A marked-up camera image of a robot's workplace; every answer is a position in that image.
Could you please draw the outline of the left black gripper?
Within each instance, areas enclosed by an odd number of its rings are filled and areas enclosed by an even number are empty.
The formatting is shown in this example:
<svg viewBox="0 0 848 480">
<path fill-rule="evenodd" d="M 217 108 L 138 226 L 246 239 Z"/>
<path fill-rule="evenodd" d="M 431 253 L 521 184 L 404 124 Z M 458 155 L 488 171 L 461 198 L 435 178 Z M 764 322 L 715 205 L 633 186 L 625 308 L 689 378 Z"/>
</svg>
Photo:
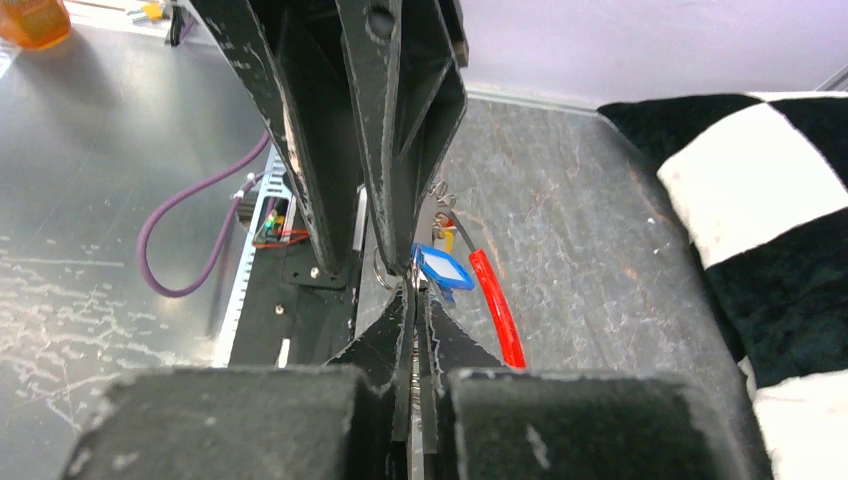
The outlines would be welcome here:
<svg viewBox="0 0 848 480">
<path fill-rule="evenodd" d="M 377 246 L 404 273 L 424 197 L 462 117 L 457 1 L 191 4 L 281 151 L 318 266 L 352 249 L 365 173 Z"/>
</svg>

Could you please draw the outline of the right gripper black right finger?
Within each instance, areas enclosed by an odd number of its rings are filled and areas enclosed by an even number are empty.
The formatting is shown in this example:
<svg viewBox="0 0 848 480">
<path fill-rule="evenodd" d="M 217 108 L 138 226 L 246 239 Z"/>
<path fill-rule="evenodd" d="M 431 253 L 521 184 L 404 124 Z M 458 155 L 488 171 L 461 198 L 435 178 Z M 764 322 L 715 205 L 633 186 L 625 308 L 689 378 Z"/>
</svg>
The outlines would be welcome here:
<svg viewBox="0 0 848 480">
<path fill-rule="evenodd" d="M 676 372 L 519 371 L 418 296 L 428 479 L 768 479 L 751 407 Z"/>
</svg>

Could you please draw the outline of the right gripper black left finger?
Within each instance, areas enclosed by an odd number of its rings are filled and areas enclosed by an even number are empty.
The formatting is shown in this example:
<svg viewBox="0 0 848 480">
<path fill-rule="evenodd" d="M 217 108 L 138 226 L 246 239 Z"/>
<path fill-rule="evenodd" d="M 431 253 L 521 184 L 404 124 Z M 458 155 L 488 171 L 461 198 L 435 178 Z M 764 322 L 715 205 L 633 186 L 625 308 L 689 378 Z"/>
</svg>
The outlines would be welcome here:
<svg viewBox="0 0 848 480">
<path fill-rule="evenodd" d="M 414 308 L 398 287 L 382 315 L 322 365 L 172 368 L 104 392 L 64 479 L 404 479 Z"/>
</svg>

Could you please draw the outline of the blue headed key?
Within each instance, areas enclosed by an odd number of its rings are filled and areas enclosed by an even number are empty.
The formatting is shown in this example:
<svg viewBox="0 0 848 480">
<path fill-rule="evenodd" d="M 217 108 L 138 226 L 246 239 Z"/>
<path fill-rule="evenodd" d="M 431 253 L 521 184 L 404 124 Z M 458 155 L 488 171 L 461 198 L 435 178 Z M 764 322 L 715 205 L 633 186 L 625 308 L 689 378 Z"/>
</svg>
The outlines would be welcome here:
<svg viewBox="0 0 848 480">
<path fill-rule="evenodd" d="M 432 246 L 415 243 L 413 258 L 427 281 L 435 285 L 449 305 L 456 303 L 456 290 L 474 290 L 475 282 L 471 275 L 451 254 Z"/>
</svg>

